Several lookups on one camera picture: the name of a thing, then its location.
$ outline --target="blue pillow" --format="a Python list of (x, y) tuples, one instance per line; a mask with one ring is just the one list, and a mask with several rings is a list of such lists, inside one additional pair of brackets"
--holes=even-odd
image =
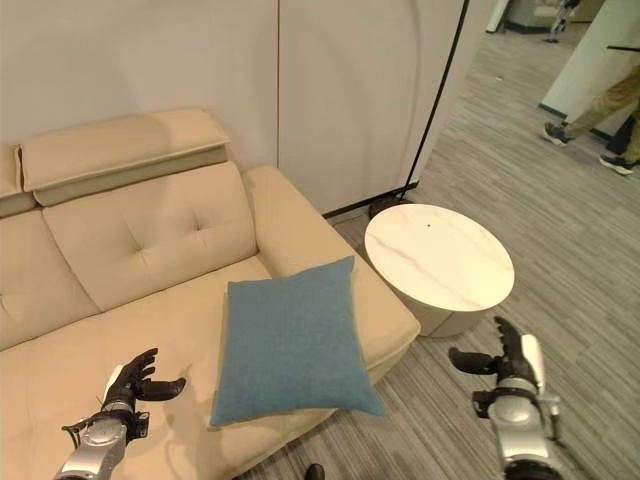
[(301, 408), (384, 416), (353, 321), (354, 258), (287, 278), (229, 283), (229, 318), (210, 425)]

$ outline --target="sofa headrest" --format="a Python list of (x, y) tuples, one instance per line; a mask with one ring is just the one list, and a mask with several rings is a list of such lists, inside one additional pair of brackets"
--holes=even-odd
[(229, 138), (201, 109), (132, 115), (24, 142), (24, 190), (45, 206), (227, 160)]
[(21, 185), (20, 159), (13, 145), (0, 145), (0, 217), (26, 212), (36, 206)]

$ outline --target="black baseboard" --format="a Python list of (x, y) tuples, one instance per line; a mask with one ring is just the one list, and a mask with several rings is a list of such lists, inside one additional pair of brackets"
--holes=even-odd
[(511, 22), (509, 20), (506, 20), (504, 22), (504, 25), (509, 30), (522, 33), (524, 35), (531, 35), (535, 33), (549, 33), (549, 28), (551, 28), (551, 27), (527, 27), (525, 25), (520, 25), (519, 23)]
[[(567, 118), (567, 114), (566, 113), (562, 113), (560, 110), (556, 110), (553, 107), (550, 107), (549, 105), (545, 105), (544, 103), (539, 103), (538, 104), (538, 108), (541, 108), (542, 110), (546, 110), (549, 113), (553, 113), (554, 115), (556, 115), (557, 117), (562, 118), (563, 120), (565, 118)], [(605, 141), (610, 141), (611, 138), (613, 138), (611, 135), (609, 135), (608, 133), (603, 132), (602, 130), (598, 130), (597, 128), (592, 128), (590, 130), (591, 133), (593, 133), (596, 137), (599, 137)]]
[[(413, 190), (417, 186), (418, 186), (418, 182), (410, 183), (409, 187), (407, 188), (407, 191)], [(380, 195), (376, 195), (375, 197), (367, 198), (366, 200), (362, 200), (361, 202), (357, 202), (357, 203), (354, 203), (354, 204), (351, 204), (351, 205), (347, 205), (346, 207), (338, 208), (337, 210), (332, 210), (332, 211), (330, 211), (328, 213), (324, 213), (322, 216), (324, 218), (335, 217), (336, 215), (340, 215), (342, 213), (350, 212), (351, 210), (355, 210), (356, 208), (365, 207), (365, 206), (369, 205), (371, 202), (373, 202), (374, 200), (378, 200), (379, 198), (388, 197), (388, 196), (391, 196), (391, 195), (398, 195), (399, 193), (402, 193), (403, 190), (404, 190), (404, 187), (396, 188), (395, 190), (391, 190), (390, 192), (381, 193)]]
[(558, 116), (558, 117), (562, 118), (563, 120), (564, 120), (565, 118), (567, 118), (567, 114), (566, 114), (566, 113), (562, 113), (560, 110), (556, 110), (555, 108), (550, 107), (549, 105), (545, 105), (544, 103), (539, 103), (539, 104), (538, 104), (538, 108), (541, 108), (541, 109), (543, 109), (543, 110), (546, 110), (546, 111), (547, 111), (547, 112), (549, 112), (549, 113), (553, 113), (554, 115), (556, 115), (556, 116)]

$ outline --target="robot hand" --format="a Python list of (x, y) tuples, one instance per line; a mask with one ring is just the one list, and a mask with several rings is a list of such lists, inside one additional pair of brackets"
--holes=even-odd
[(69, 427), (75, 450), (60, 468), (55, 480), (107, 480), (124, 458), (126, 445), (147, 436), (149, 413), (136, 412), (136, 400), (164, 401), (180, 394), (184, 378), (172, 382), (152, 381), (157, 348), (117, 366), (109, 379), (99, 412)]
[(544, 368), (537, 339), (520, 335), (511, 323), (495, 317), (501, 333), (502, 355), (449, 350), (451, 363), (473, 375), (497, 374), (491, 391), (473, 392), (473, 404), (480, 418), (488, 418), (498, 440), (500, 460), (508, 480), (561, 480), (551, 458), (544, 431), (540, 402), (555, 402), (544, 395)]
[(157, 348), (152, 348), (141, 353), (123, 367), (116, 367), (111, 378), (117, 373), (115, 380), (107, 387), (102, 409), (123, 403), (135, 410), (135, 401), (144, 400), (161, 402), (177, 397), (186, 384), (184, 378), (172, 382), (158, 382), (147, 378), (156, 371), (150, 367), (158, 353)]

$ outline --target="gray carpet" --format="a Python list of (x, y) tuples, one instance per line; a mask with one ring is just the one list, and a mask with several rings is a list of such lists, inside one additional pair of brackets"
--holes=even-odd
[[(559, 150), (537, 136), (553, 117), (536, 105), (582, 31), (572, 26), (558, 45), (487, 35), (410, 198), (457, 210), (503, 242), (516, 283), (492, 314), (540, 340), (548, 388), (563, 399), (564, 439), (580, 461), (602, 480), (637, 479), (640, 172), (623, 178), (600, 166), (594, 138)], [(362, 209), (331, 222), (362, 244)], [(470, 404), (489, 382), (455, 371), (450, 346), (499, 353), (490, 315), (457, 337), (414, 342), (376, 387), (389, 419), (339, 412), (243, 480), (301, 479), (311, 462), (328, 480), (500, 478), (493, 433)], [(586, 478), (554, 451), (567, 479)]]

